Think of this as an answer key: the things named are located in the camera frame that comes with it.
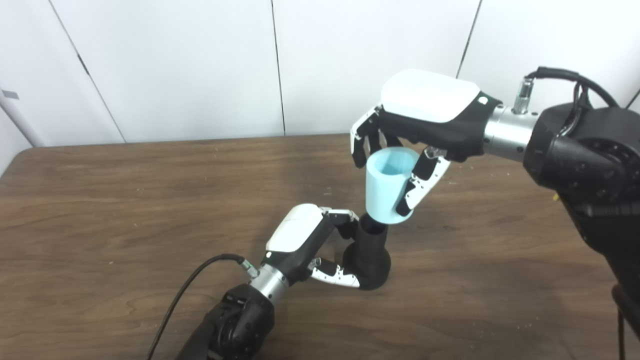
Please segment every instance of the wooden table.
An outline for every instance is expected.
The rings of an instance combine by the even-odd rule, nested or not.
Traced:
[[[203,260],[257,262],[302,202],[364,212],[344,135],[31,149],[0,179],[0,359],[143,359]],[[551,191],[491,156],[453,164],[390,228],[388,282],[307,281],[276,307],[258,359],[614,359],[614,278]],[[321,254],[339,256],[337,234]],[[246,281],[216,263],[156,359]]]

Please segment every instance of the robotic hand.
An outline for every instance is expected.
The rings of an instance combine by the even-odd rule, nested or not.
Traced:
[[[316,257],[334,228],[355,240],[345,250],[344,268]],[[275,324],[274,304],[288,287],[309,277],[361,290],[381,286],[391,266],[386,238],[387,227],[367,214],[359,219],[351,210],[293,207],[267,242],[257,274],[226,292],[176,359],[251,359]]]
[[[573,102],[529,112],[536,78],[574,81]],[[609,107],[594,109],[589,90]],[[567,70],[540,67],[524,77],[512,108],[468,81],[407,70],[351,128],[358,168],[366,163],[366,138],[371,153],[381,149],[379,133],[388,146],[402,146],[398,138],[429,145],[396,208],[400,215],[442,178],[448,161],[487,153],[522,162],[537,184],[558,193],[584,241],[605,256],[619,284],[614,299],[640,338],[640,115]]]

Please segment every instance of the cable connector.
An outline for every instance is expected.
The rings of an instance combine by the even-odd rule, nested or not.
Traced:
[[[246,271],[247,274],[249,274],[252,280],[260,275],[258,269],[254,268],[253,265],[251,265],[251,263],[247,261],[247,259],[240,263],[240,266]]]
[[[533,91],[533,78],[524,78],[520,83],[520,89],[513,104],[513,111],[516,115],[526,114],[531,100],[531,92]]]

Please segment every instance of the black cable wire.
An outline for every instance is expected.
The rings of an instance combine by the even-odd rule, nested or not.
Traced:
[[[593,80],[581,76],[574,71],[554,69],[550,67],[539,67],[536,71],[530,73],[526,77],[535,79],[563,79],[568,81],[575,81],[593,90],[593,92],[598,94],[602,98],[602,100],[607,103],[607,105],[616,108],[619,107],[613,96],[611,96],[611,94],[604,90],[602,86],[596,84]]]
[[[620,360],[625,360],[625,317],[622,312],[618,310],[618,357]]]
[[[633,96],[633,98],[631,99],[631,101],[629,101],[629,103],[627,104],[627,107],[625,109],[629,109],[631,107],[631,105],[634,103],[634,101],[636,101],[636,99],[638,98],[638,95],[640,95],[640,89],[638,89],[638,91],[636,92],[636,94]]]
[[[171,314],[173,313],[175,306],[178,304],[178,301],[182,297],[182,294],[184,294],[184,292],[187,290],[187,288],[189,287],[193,279],[195,279],[196,276],[198,276],[198,274],[202,272],[202,270],[204,270],[204,268],[215,263],[218,260],[234,260],[237,263],[241,264],[244,261],[244,258],[240,255],[235,255],[235,254],[220,254],[218,256],[214,256],[213,258],[202,263],[202,265],[198,266],[198,268],[189,276],[189,278],[187,278],[187,281],[184,282],[180,290],[178,290],[178,293],[175,294],[173,301],[171,301],[171,305],[169,305],[169,308],[167,309],[166,314],[164,314],[164,318],[160,323],[160,328],[158,328],[158,332],[156,333],[154,340],[151,342],[151,347],[149,348],[149,353],[147,354],[147,360],[151,360],[151,357],[153,357],[154,352],[156,351],[156,346],[160,341],[160,336],[162,336],[162,333],[164,332],[164,328],[166,327],[166,324],[169,322],[169,318],[171,317]]]

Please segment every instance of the black cylindrical holder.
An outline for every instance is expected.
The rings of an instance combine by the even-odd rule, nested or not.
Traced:
[[[360,217],[355,242],[347,247],[342,264],[356,275],[361,290],[377,289],[387,281],[391,257],[385,249],[388,225],[373,220],[369,214]]]

